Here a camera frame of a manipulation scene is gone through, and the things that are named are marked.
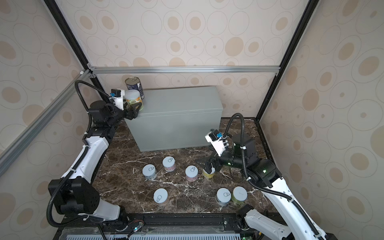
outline white can lid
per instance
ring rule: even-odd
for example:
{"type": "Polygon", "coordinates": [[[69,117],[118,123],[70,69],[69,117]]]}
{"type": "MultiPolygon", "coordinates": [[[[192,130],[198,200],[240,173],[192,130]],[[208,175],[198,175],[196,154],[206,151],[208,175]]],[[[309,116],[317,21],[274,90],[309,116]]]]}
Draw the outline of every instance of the white can lid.
{"type": "Polygon", "coordinates": [[[216,196],[220,202],[229,202],[231,200],[231,192],[226,188],[217,190],[216,196]]]}
{"type": "Polygon", "coordinates": [[[152,164],[145,165],[143,168],[143,175],[149,177],[155,173],[155,166],[152,164]]]}
{"type": "Polygon", "coordinates": [[[168,192],[164,188],[159,188],[155,191],[153,194],[153,200],[157,202],[158,204],[163,203],[168,198],[168,192]]]}
{"type": "Polygon", "coordinates": [[[165,157],[163,159],[163,166],[164,167],[172,167],[175,164],[175,159],[171,156],[165,157]]]}
{"type": "Polygon", "coordinates": [[[125,92],[125,99],[136,99],[140,96],[140,92],[136,89],[130,89],[125,92]]]}
{"type": "Polygon", "coordinates": [[[245,201],[248,197],[248,193],[245,188],[238,186],[233,189],[233,196],[239,201],[245,201]]]}
{"type": "Polygon", "coordinates": [[[185,174],[187,175],[187,177],[196,177],[197,174],[199,173],[197,167],[191,165],[191,166],[188,166],[186,169],[185,169],[185,174]]]}

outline vent grille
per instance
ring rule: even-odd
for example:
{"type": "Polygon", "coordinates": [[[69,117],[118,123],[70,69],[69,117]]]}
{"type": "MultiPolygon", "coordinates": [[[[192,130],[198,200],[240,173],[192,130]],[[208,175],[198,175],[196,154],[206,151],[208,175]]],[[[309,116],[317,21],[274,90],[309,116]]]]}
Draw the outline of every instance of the vent grille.
{"type": "MultiPolygon", "coordinates": [[[[126,237],[124,234],[112,234],[108,240],[126,237]]],[[[68,235],[66,240],[103,240],[99,234],[68,235]]],[[[212,234],[134,234],[129,240],[240,240],[238,233],[212,233],[212,234]]]]}

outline yellow jar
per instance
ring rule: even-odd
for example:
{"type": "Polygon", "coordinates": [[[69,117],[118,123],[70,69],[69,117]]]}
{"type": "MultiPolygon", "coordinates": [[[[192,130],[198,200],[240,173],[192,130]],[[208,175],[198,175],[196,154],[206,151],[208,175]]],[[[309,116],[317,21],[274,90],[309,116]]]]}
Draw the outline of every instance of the yellow jar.
{"type": "Polygon", "coordinates": [[[203,176],[205,178],[213,178],[215,175],[215,168],[212,168],[212,172],[209,174],[203,169],[203,176]]]}

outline box lid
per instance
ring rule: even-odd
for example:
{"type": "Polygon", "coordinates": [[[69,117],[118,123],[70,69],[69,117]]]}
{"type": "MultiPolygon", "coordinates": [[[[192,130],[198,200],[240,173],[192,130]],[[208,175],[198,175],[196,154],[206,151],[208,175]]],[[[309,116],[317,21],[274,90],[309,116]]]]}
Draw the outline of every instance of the box lid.
{"type": "Polygon", "coordinates": [[[138,117],[223,111],[216,87],[144,90],[138,117]]]}

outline patterned wallpaper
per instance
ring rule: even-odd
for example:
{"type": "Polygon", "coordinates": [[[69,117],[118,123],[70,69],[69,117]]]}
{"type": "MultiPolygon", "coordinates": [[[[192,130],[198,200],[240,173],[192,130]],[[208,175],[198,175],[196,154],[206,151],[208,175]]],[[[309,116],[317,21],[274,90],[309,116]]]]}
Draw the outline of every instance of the patterned wallpaper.
{"type": "Polygon", "coordinates": [[[93,66],[279,65],[306,0],[56,0],[93,66]]]}
{"type": "MultiPolygon", "coordinates": [[[[80,65],[38,0],[0,0],[0,154],[78,75],[80,65]]],[[[87,101],[98,99],[81,87],[87,101]]],[[[50,240],[48,183],[82,146],[88,116],[74,94],[0,177],[0,239],[50,240]]]]}
{"type": "Polygon", "coordinates": [[[262,118],[289,187],[339,240],[384,235],[384,1],[323,1],[262,118]]]}
{"type": "Polygon", "coordinates": [[[0,154],[79,69],[40,1],[0,1],[0,154]]]}
{"type": "MultiPolygon", "coordinates": [[[[99,74],[106,91],[112,88],[127,89],[125,79],[129,74],[99,74]]],[[[139,77],[143,89],[186,88],[216,86],[223,104],[222,117],[242,113],[255,117],[268,91],[275,73],[166,73],[134,74],[139,77]]]]}
{"type": "MultiPolygon", "coordinates": [[[[83,91],[88,100],[98,96],[83,91]]],[[[75,93],[0,177],[0,239],[51,240],[57,228],[46,219],[48,184],[68,170],[83,146],[88,115],[75,93]]],[[[63,216],[54,210],[53,218],[63,216]]]]}

